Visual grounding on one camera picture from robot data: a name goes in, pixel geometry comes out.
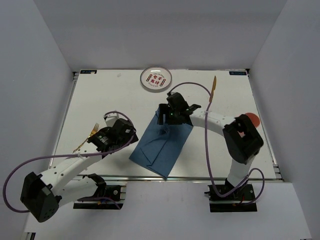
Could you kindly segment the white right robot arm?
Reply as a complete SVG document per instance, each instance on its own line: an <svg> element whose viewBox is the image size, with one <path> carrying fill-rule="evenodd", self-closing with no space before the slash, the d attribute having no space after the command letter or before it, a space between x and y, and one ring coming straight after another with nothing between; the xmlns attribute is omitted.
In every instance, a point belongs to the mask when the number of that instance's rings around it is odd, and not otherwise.
<svg viewBox="0 0 320 240"><path fill-rule="evenodd" d="M233 200L242 196L242 185L249 177L254 158L264 145L250 117L246 114L230 117L209 111L198 104L188 105L178 92L169 95L166 100L167 103L158 106L159 125L187 124L224 137L232 158L230 171L225 180L225 192Z"/></svg>

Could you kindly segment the blue cloth napkin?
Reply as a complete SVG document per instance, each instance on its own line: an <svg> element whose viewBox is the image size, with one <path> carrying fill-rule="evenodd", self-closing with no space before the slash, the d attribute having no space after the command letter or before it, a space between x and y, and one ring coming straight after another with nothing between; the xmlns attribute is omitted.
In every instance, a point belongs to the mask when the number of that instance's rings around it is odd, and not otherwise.
<svg viewBox="0 0 320 240"><path fill-rule="evenodd" d="M188 124L159 125L155 114L129 159L153 173L168 178L193 127Z"/></svg>

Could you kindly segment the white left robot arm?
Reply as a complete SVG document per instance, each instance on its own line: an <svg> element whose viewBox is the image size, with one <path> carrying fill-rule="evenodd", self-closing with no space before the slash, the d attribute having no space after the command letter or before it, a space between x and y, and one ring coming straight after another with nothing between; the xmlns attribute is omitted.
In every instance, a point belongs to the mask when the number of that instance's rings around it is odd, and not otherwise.
<svg viewBox="0 0 320 240"><path fill-rule="evenodd" d="M63 205L74 201L98 201L106 193L105 180L96 173L74 178L104 157L138 141L134 125L123 118L101 128L87 139L75 156L40 174L29 173L23 183L21 202L39 223L49 220Z"/></svg>

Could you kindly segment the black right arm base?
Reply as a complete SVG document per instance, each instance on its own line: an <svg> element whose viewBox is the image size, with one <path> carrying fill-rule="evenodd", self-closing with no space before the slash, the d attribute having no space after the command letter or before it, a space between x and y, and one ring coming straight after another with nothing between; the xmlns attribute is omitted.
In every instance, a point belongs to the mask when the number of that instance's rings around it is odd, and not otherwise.
<svg viewBox="0 0 320 240"><path fill-rule="evenodd" d="M211 213L245 213L257 212L257 204L249 202L255 199L255 192L252 184L240 187L231 195L219 197L212 185L208 186L208 191L204 195L209 198L209 208Z"/></svg>

